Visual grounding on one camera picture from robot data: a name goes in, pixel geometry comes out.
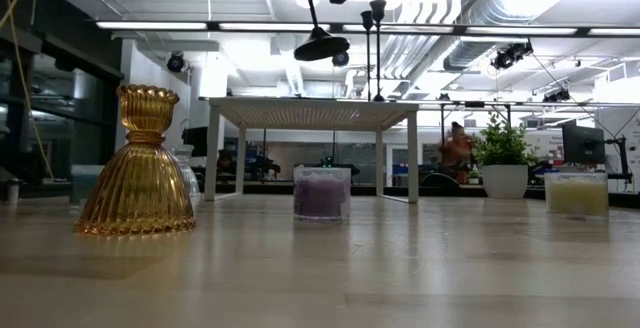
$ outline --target person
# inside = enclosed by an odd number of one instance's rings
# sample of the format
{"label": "person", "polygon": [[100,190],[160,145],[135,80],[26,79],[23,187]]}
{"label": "person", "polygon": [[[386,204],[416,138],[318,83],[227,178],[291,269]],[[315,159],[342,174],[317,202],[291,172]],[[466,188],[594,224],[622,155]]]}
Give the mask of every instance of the person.
{"label": "person", "polygon": [[464,132],[464,127],[453,122],[451,130],[442,144],[442,165],[445,172],[459,184],[469,180],[468,167],[471,164],[473,138]]}

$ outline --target computer monitor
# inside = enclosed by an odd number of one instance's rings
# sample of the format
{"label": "computer monitor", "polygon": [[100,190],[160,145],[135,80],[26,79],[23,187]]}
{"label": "computer monitor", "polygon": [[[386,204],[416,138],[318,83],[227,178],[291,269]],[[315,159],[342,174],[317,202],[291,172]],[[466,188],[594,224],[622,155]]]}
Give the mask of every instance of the computer monitor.
{"label": "computer monitor", "polygon": [[206,157],[207,156],[207,131],[209,127],[199,127],[185,129],[182,131],[182,140],[184,144],[191,144],[193,146],[192,157]]}
{"label": "computer monitor", "polygon": [[575,164],[605,164],[604,132],[598,128],[562,126],[564,162]]}

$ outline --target track light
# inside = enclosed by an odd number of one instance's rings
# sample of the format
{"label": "track light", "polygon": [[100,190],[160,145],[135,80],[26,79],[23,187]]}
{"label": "track light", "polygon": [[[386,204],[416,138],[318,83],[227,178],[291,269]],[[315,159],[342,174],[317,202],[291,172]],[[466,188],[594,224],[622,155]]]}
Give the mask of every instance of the track light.
{"label": "track light", "polygon": [[491,60],[491,66],[497,70],[509,69],[531,53],[533,53],[531,42],[511,44],[507,49],[498,51],[496,57]]}
{"label": "track light", "polygon": [[547,94],[542,98],[542,102],[544,103],[557,103],[564,102],[571,99],[571,95],[569,94],[569,90],[566,88],[561,88],[559,91]]}

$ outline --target amber glass vase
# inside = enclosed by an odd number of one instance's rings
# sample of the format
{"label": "amber glass vase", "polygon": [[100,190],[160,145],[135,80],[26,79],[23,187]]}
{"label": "amber glass vase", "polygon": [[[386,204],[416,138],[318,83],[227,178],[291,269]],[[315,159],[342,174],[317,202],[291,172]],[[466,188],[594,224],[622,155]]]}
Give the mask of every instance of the amber glass vase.
{"label": "amber glass vase", "polygon": [[95,235],[175,232],[195,226],[176,160],[162,147],[180,100],[170,90],[130,85],[117,90],[129,143],[107,163],[75,231]]}

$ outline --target fluorescent light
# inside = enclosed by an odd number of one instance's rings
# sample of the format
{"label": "fluorescent light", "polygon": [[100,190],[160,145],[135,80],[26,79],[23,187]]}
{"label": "fluorescent light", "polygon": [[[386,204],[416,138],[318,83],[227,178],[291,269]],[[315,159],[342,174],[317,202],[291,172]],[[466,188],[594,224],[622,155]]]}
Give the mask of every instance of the fluorescent light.
{"label": "fluorescent light", "polygon": [[[320,24],[322,29],[328,30],[328,24]],[[310,23],[220,23],[220,30],[223,31],[303,31],[310,32],[313,24]]]}
{"label": "fluorescent light", "polygon": [[480,42],[480,43],[527,43],[527,38],[519,37],[460,37],[463,42]]}
{"label": "fluorescent light", "polygon": [[358,32],[358,33],[362,33],[365,31],[364,27],[359,24],[345,24],[342,26],[342,30],[344,30],[345,32]]}
{"label": "fluorescent light", "polygon": [[415,31],[416,33],[433,33],[433,34],[449,34],[453,32],[453,27],[448,26],[421,26],[415,24],[383,24],[380,32],[407,32]]}
{"label": "fluorescent light", "polygon": [[640,36],[640,28],[594,28],[589,31],[589,35]]}
{"label": "fluorescent light", "polygon": [[554,27],[469,27],[466,33],[469,34],[490,34],[490,35],[572,35],[578,31],[577,28],[554,28]]}
{"label": "fluorescent light", "polygon": [[206,30],[206,23],[198,22],[97,22],[98,27],[102,29],[123,29],[123,30]]}
{"label": "fluorescent light", "polygon": [[[345,32],[363,33],[364,27],[359,24],[345,24],[342,26]],[[421,26],[416,24],[382,24],[380,26],[380,33],[394,33],[402,32],[405,34],[415,33],[432,33],[432,34],[450,34],[453,32],[453,27],[448,26]]]}

